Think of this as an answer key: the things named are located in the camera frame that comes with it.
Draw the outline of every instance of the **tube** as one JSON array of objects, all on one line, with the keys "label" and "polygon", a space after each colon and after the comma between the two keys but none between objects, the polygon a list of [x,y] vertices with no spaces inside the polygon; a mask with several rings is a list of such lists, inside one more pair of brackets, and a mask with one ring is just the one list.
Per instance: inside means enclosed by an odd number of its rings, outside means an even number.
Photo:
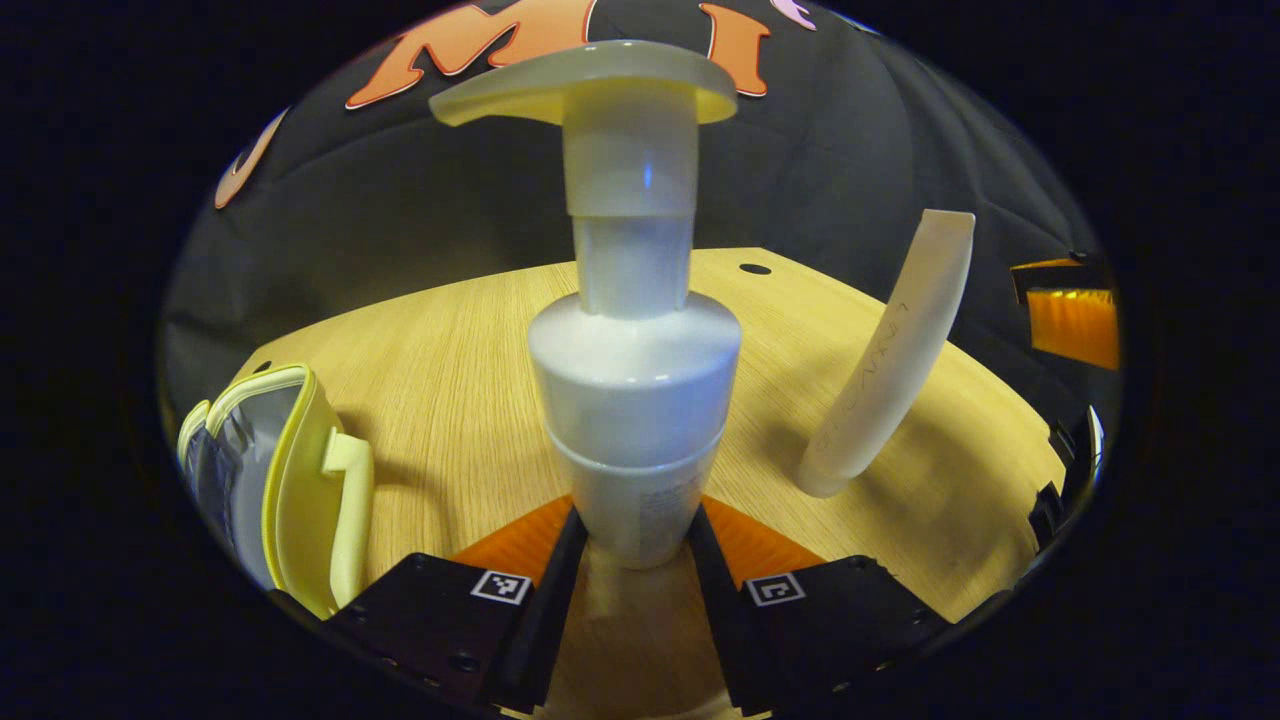
[{"label": "tube", "polygon": [[906,416],[960,307],[974,224],[972,213],[924,211],[861,360],[805,448],[795,478],[804,492],[845,489]]}]

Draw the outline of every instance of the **white bottle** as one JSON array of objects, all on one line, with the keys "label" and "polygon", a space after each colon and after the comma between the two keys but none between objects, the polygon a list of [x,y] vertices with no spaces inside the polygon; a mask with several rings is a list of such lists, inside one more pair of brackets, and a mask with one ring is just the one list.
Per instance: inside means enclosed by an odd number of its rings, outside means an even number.
[{"label": "white bottle", "polygon": [[608,41],[481,74],[430,100],[457,126],[508,115],[563,126],[580,292],[529,328],[552,442],[593,542],[625,568],[669,560],[724,421],[742,331],[689,292],[698,124],[737,109],[707,58]]}]

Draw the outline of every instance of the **orange letter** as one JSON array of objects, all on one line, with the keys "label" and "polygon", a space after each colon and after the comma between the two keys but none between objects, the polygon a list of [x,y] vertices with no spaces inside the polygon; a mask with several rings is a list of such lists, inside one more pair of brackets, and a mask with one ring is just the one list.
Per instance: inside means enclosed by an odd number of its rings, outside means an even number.
[{"label": "orange letter", "polygon": [[698,9],[712,17],[712,49],[707,56],[733,76],[742,95],[763,97],[768,86],[760,77],[760,38],[769,28],[728,8],[700,3]]},{"label": "orange letter", "polygon": [[221,210],[228,202],[232,201],[232,197],[236,197],[239,188],[244,187],[244,183],[248,182],[250,173],[253,172],[253,168],[257,167],[257,161],[261,160],[262,154],[266,152],[268,143],[271,142],[273,137],[275,137],[275,129],[280,127],[280,120],[284,119],[284,113],[288,111],[289,109],[285,108],[266,126],[266,128],[257,136],[257,140],[253,141],[253,147],[248,151],[248,155],[242,152],[232,160],[230,167],[227,168],[221,179],[218,181],[218,188],[214,190],[214,208]]},{"label": "orange letter", "polygon": [[417,85],[422,70],[413,63],[422,50],[442,73],[456,76],[511,28],[516,28],[511,40],[489,55],[489,64],[495,68],[585,45],[594,6],[595,0],[520,0],[495,15],[475,5],[436,15],[399,37],[369,85],[347,100],[347,109],[362,108]]}]

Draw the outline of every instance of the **wooden table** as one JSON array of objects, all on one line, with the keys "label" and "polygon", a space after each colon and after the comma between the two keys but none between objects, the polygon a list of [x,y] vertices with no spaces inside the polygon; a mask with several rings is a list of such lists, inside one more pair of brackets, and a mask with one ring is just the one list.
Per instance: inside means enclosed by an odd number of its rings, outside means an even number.
[{"label": "wooden table", "polygon": [[[753,263],[767,275],[739,268]],[[824,559],[876,557],[947,620],[1010,587],[1036,553],[1027,514],[1062,464],[1009,386],[947,345],[868,471],[817,500],[787,479],[883,304],[762,249],[694,251],[691,290],[742,324],[728,427],[707,493]],[[449,557],[568,492],[540,423],[525,341],[575,292],[572,263],[476,278],[316,323],[259,348],[307,363],[347,432],[372,443],[370,579],[406,553]],[[649,571],[584,553],[538,717],[737,717],[685,548]]]}]

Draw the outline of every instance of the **black metal bracket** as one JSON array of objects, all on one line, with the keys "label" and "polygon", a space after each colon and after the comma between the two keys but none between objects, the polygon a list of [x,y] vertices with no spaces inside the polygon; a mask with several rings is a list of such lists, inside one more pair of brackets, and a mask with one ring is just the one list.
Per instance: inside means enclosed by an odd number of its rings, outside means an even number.
[{"label": "black metal bracket", "polygon": [[1108,290],[1115,287],[1111,272],[1100,255],[1073,250],[1069,256],[1080,264],[1011,269],[1018,304],[1027,305],[1027,291],[1032,288]]},{"label": "black metal bracket", "polygon": [[730,702],[744,715],[844,692],[951,626],[870,557],[739,589],[701,509],[689,541]]},{"label": "black metal bracket", "polygon": [[586,529],[571,510],[541,584],[415,552],[321,625],[456,703],[547,701]]},{"label": "black metal bracket", "polygon": [[1039,551],[1053,541],[1057,532],[1066,524],[1066,520],[1080,507],[1088,497],[1093,486],[1096,452],[1101,451],[1101,438],[1094,437],[1094,428],[1091,423],[1091,413],[1087,411],[1079,421],[1068,430],[1061,421],[1055,421],[1050,427],[1048,443],[1057,452],[1066,466],[1062,475],[1062,493],[1057,492],[1053,483],[1046,484],[1036,493],[1036,505],[1027,515],[1027,520],[1036,532],[1036,542]]}]

